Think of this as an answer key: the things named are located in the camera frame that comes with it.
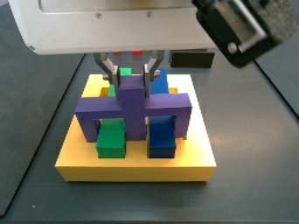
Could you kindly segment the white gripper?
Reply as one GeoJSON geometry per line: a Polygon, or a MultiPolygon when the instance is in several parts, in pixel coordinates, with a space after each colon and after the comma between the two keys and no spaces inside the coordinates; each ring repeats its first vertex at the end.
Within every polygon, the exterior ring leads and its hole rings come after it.
{"type": "Polygon", "coordinates": [[[106,53],[150,51],[144,96],[160,75],[164,50],[212,48],[190,0],[8,0],[29,49],[40,54],[93,53],[118,97],[120,70],[106,53]]]}

